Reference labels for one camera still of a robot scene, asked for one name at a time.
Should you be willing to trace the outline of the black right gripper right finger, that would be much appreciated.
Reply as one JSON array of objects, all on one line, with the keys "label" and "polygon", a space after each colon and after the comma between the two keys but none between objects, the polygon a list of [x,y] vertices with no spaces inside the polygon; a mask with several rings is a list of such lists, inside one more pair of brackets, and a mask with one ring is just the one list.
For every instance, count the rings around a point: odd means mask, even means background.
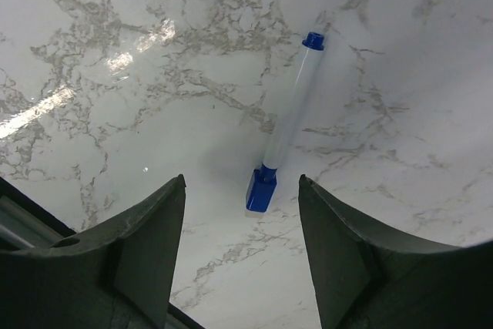
[{"label": "black right gripper right finger", "polygon": [[490,328],[492,244],[395,229],[299,180],[300,220],[324,328]]}]

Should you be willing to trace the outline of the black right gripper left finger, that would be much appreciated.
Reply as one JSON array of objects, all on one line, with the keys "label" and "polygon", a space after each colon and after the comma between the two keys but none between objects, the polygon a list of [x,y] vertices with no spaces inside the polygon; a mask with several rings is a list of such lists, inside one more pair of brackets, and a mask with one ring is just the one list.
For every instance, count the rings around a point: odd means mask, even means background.
[{"label": "black right gripper left finger", "polygon": [[186,183],[51,247],[1,249],[3,328],[163,328]]}]

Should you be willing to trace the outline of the blue capped white marker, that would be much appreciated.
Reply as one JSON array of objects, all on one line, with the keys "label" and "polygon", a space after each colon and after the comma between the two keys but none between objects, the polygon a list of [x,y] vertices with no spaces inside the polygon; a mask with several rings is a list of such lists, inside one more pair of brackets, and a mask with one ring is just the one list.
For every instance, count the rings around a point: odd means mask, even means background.
[{"label": "blue capped white marker", "polygon": [[246,209],[265,213],[277,187],[277,171],[281,168],[297,120],[324,53],[325,35],[308,32],[287,76],[280,79],[280,104],[273,132],[260,165],[253,170],[246,192]]}]

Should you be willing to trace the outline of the aluminium frame rail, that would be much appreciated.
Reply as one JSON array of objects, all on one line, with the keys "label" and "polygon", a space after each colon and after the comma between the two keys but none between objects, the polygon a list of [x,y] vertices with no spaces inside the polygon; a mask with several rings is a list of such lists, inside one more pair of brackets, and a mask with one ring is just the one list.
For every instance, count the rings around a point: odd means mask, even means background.
[{"label": "aluminium frame rail", "polygon": [[1,178],[2,250],[51,247],[73,235],[73,229]]}]

